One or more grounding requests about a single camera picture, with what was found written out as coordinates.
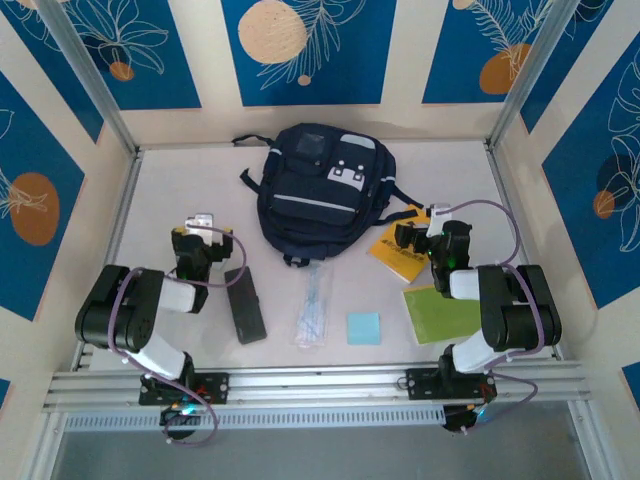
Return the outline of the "black base electronics box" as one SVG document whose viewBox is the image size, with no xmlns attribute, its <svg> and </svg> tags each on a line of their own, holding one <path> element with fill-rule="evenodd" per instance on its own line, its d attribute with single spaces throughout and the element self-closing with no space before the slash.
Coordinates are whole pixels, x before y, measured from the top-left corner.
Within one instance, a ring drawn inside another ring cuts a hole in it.
<svg viewBox="0 0 640 480">
<path fill-rule="evenodd" d="M 183 441 L 195 433 L 194 430 L 180 430 L 180 427 L 198 420 L 195 410 L 193 404 L 174 403 L 161 412 L 159 423 L 168 443 Z"/>
<path fill-rule="evenodd" d="M 482 422 L 486 409 L 487 404 L 445 405 L 443 428 L 455 434 L 467 434 Z"/>
</svg>

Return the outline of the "navy blue backpack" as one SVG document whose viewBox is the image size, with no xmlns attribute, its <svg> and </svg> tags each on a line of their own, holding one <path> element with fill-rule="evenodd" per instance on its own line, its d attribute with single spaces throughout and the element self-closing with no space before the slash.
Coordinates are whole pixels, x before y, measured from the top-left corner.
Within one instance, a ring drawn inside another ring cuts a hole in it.
<svg viewBox="0 0 640 480">
<path fill-rule="evenodd" d="M 396 184 L 396 161 L 379 140 L 300 123 L 265 138 L 262 177 L 243 183 L 258 196 L 264 238 L 289 266 L 333 258 L 369 228 L 418 216 L 423 204 Z"/>
</svg>

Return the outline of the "aluminium frame post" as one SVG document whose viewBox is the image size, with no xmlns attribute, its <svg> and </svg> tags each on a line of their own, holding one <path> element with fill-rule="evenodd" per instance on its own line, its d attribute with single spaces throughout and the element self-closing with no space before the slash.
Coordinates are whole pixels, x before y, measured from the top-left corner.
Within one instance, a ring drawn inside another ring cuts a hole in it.
<svg viewBox="0 0 640 480">
<path fill-rule="evenodd" d="M 519 114 L 579 3 L 580 0 L 554 0 L 552 3 L 549 15 L 543 22 L 525 63 L 506 96 L 496 123 L 485 141 L 486 150 L 489 153 L 496 150 L 508 127 Z"/>
<path fill-rule="evenodd" d="M 34 0 L 34 3 L 48 31 L 92 103 L 111 128 L 123 149 L 132 158 L 135 158 L 138 153 L 138 145 L 123 120 L 114 97 L 63 7 L 57 0 Z"/>
</svg>

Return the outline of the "yellow book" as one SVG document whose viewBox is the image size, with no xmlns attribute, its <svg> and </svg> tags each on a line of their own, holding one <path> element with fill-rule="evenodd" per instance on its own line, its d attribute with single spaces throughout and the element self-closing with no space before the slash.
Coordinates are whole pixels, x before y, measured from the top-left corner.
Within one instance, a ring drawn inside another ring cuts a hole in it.
<svg viewBox="0 0 640 480">
<path fill-rule="evenodd" d="M 415 210 L 416 217 L 397 220 L 391 223 L 378 240 L 369 248 L 368 254 L 395 273 L 406 283 L 412 283 L 429 263 L 426 253 L 415 253 L 413 247 L 401 248 L 395 240 L 397 226 L 427 227 L 430 218 L 424 209 L 409 205 L 407 212 Z"/>
</svg>

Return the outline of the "aluminium table side rail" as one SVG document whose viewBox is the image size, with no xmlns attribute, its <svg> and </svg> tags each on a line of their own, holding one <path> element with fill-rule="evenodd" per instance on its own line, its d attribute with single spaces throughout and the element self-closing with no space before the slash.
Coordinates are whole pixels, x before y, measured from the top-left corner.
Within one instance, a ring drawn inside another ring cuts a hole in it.
<svg viewBox="0 0 640 480">
<path fill-rule="evenodd" d="M 481 269 L 483 334 L 506 360 L 556 345 L 562 325 L 542 267 L 513 264 L 526 250 L 498 161 L 494 153 L 486 154 L 515 245 L 497 266 Z"/>
<path fill-rule="evenodd" d="M 103 260 L 104 265 L 114 264 L 117 258 L 143 158 L 144 151 L 139 149 L 127 171 L 126 181 L 118 199 L 115 216 L 109 231 L 108 244 Z"/>
</svg>

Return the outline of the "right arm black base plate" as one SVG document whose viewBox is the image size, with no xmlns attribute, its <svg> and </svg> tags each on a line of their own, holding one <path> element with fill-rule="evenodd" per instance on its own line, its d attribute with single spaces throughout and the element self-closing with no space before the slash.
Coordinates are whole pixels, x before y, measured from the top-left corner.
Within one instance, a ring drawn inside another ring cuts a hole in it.
<svg viewBox="0 0 640 480">
<path fill-rule="evenodd" d="M 492 401 L 497 396 L 493 378 L 481 373 L 443 372 L 438 368 L 412 368 L 406 371 L 410 400 Z"/>
</svg>

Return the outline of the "green notebook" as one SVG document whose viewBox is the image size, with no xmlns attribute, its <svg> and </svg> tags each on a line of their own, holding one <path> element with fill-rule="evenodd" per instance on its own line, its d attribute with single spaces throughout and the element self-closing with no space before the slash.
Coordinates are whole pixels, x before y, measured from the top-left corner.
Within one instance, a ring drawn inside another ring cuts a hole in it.
<svg viewBox="0 0 640 480">
<path fill-rule="evenodd" d="M 432 285 L 406 289 L 403 298 L 421 345 L 468 337 L 481 329 L 477 300 L 445 298 Z"/>
</svg>

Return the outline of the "clear bag of pens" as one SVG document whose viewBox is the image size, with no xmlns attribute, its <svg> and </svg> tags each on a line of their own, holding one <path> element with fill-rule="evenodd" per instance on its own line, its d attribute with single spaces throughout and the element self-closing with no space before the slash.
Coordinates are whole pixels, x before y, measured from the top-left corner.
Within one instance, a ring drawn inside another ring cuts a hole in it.
<svg viewBox="0 0 640 480">
<path fill-rule="evenodd" d="M 293 343 L 301 349 L 316 349 L 325 344 L 332 281 L 333 267 L 330 264 L 313 263 L 310 266 L 293 331 Z"/>
</svg>

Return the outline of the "black pencil case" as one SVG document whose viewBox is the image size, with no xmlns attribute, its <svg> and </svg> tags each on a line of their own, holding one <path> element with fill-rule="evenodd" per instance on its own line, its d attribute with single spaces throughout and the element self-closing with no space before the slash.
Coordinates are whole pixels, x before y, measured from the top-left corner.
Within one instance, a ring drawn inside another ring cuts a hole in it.
<svg viewBox="0 0 640 480">
<path fill-rule="evenodd" d="M 239 272 L 239 268 L 226 271 L 225 282 L 230 284 Z M 242 345 L 247 345 L 266 339 L 267 331 L 259 297 L 249 267 L 245 268 L 237 282 L 227 287 L 227 294 L 238 341 Z"/>
</svg>

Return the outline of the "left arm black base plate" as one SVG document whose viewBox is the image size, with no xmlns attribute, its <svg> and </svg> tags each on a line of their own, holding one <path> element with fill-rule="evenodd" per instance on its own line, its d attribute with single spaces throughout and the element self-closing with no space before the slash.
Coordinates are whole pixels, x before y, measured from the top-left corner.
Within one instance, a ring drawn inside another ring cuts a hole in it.
<svg viewBox="0 0 640 480">
<path fill-rule="evenodd" d="M 195 373 L 186 385 L 209 404 L 225 404 L 229 394 L 230 375 L 225 372 Z M 142 406 L 170 406 L 195 403 L 195 399 L 176 387 L 154 378 L 140 378 L 138 403 Z"/>
</svg>

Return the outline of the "aluminium cross rail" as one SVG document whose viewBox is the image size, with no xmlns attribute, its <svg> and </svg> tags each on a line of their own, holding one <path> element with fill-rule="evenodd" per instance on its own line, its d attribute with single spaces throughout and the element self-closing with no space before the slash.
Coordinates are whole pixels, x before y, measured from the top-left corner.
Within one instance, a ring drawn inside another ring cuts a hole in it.
<svg viewBox="0 0 640 480">
<path fill-rule="evenodd" d="M 400 405 L 408 393 L 400 379 L 409 364 L 346 367 L 236 368 L 229 371 L 228 408 Z M 592 398 L 587 375 L 576 361 L 514 360 L 493 370 L 497 400 L 515 402 L 532 391 L 536 401 Z M 43 410 L 82 412 L 138 406 L 140 374 L 133 370 L 59 372 L 52 377 Z"/>
</svg>

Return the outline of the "light blue sticky note pad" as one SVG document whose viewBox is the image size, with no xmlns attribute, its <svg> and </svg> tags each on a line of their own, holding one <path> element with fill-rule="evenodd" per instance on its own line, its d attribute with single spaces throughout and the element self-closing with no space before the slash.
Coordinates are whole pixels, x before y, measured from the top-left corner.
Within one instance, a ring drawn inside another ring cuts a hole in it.
<svg viewBox="0 0 640 480">
<path fill-rule="evenodd" d="M 347 343 L 349 345 L 379 345 L 381 342 L 378 313 L 350 313 L 347 316 Z"/>
</svg>

